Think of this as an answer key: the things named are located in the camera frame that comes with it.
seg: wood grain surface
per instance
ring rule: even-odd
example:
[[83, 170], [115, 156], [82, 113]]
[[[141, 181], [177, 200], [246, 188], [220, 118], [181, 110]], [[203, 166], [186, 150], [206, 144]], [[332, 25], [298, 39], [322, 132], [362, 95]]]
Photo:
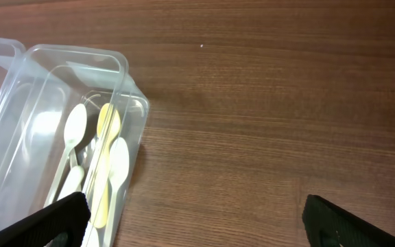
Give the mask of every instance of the wood grain surface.
[[310, 193], [395, 235], [395, 1], [0, 0], [0, 37], [128, 59], [115, 246], [308, 246]]

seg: clear plastic container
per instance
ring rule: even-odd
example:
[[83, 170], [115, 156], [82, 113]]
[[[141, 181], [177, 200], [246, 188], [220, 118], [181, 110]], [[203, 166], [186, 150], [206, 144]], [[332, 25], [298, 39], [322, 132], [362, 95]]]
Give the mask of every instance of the clear plastic container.
[[[83, 104], [88, 122], [75, 151], [84, 168], [83, 190], [92, 208], [99, 156], [112, 124], [106, 122], [97, 135], [101, 107], [117, 111], [121, 127], [117, 137], [124, 138], [129, 152], [129, 175], [119, 187], [113, 225], [93, 228], [85, 234], [88, 246], [111, 246], [123, 211], [125, 195], [134, 168], [149, 103], [128, 75], [124, 56], [114, 51], [59, 45], [37, 45], [24, 54], [22, 44], [0, 39], [0, 62], [6, 73], [0, 91], [0, 230], [44, 207], [51, 183], [64, 151], [64, 127], [72, 109]], [[65, 165], [61, 188], [69, 173]], [[110, 200], [109, 182], [100, 188]], [[112, 231], [112, 239], [103, 239]], [[97, 235], [99, 243], [92, 243]]]

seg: white plastic spoon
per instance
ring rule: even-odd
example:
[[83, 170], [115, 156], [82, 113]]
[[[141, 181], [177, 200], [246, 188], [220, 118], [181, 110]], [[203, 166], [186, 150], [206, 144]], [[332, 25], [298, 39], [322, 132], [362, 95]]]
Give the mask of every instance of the white plastic spoon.
[[112, 229], [114, 227], [115, 207], [117, 205], [118, 190], [126, 181], [129, 174], [129, 149], [126, 141], [119, 137], [110, 148], [109, 181], [112, 187], [108, 223], [104, 231], [103, 246], [112, 246]]
[[65, 183], [60, 190], [58, 200], [72, 194], [73, 192], [76, 192], [80, 188], [80, 183], [83, 179], [83, 176], [85, 176], [85, 170], [83, 167], [76, 165], [75, 167], [71, 168], [67, 179], [65, 179]]
[[83, 139], [86, 130], [86, 121], [88, 116], [86, 114], [86, 107], [83, 104], [78, 104], [69, 113], [67, 122], [65, 123], [65, 129], [63, 133], [63, 139], [65, 141], [65, 149], [60, 158], [59, 166], [54, 174], [53, 182], [50, 186], [47, 199], [45, 200], [44, 207], [54, 202], [62, 173], [67, 163], [67, 158], [71, 150]]

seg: spoon handle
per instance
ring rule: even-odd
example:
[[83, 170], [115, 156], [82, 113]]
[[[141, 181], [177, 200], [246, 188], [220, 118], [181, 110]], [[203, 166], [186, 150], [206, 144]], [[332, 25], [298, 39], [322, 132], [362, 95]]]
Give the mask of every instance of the spoon handle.
[[74, 148], [69, 152], [69, 167], [72, 169], [77, 166], [77, 154], [75, 154]]
[[110, 206], [108, 213], [108, 222], [104, 231], [103, 246], [112, 246], [112, 230], [114, 229], [115, 207], [117, 205], [118, 188], [112, 187], [110, 195]]
[[54, 179], [50, 186], [47, 199], [45, 199], [44, 207], [54, 202], [54, 198], [56, 197], [60, 180], [62, 179], [63, 170], [65, 168], [65, 164], [67, 164], [67, 158], [71, 149], [72, 148], [65, 147], [65, 149], [63, 150], [63, 154], [62, 157], [60, 158], [59, 166], [56, 170], [56, 173], [54, 174]]

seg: transparent lid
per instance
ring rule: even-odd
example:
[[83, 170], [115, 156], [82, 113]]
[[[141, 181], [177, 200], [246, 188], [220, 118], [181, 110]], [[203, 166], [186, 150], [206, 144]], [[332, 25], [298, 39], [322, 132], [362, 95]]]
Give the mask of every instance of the transparent lid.
[[[59, 45], [37, 45], [21, 56], [23, 51], [22, 44], [0, 39], [0, 67], [6, 68], [5, 74], [0, 69], [4, 80], [0, 90], [0, 230], [58, 199], [72, 169], [70, 151], [75, 150], [75, 162], [84, 173], [77, 190], [85, 193], [96, 215], [90, 221], [95, 226], [93, 235], [100, 246], [111, 246], [148, 101], [127, 74], [128, 63], [118, 52]], [[72, 143], [75, 148], [70, 150], [65, 128], [79, 105], [86, 109], [86, 128], [82, 140]], [[106, 118], [99, 128], [102, 108], [108, 116], [115, 113], [117, 123]], [[82, 122], [72, 124], [75, 131]], [[128, 152], [127, 160], [118, 164], [127, 164], [129, 172], [126, 178], [113, 177], [112, 183], [110, 171], [117, 166], [99, 161], [118, 138], [125, 140]], [[90, 239], [91, 233], [92, 229], [86, 237]]]

